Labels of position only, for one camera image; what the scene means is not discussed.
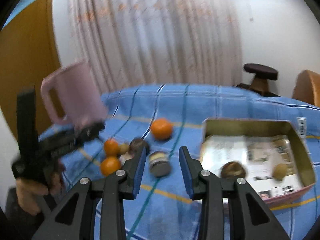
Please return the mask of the person's left hand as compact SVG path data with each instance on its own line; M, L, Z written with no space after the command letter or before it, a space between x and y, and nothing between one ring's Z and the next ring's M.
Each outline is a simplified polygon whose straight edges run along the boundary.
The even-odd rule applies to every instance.
M48 189L41 183L24 178L16 179L16 194L19 206L26 213L35 216L41 212L40 207L36 202L36 197L57 196L65 188L62 173L65 171L65 166L59 161L57 172L52 174L52 186Z

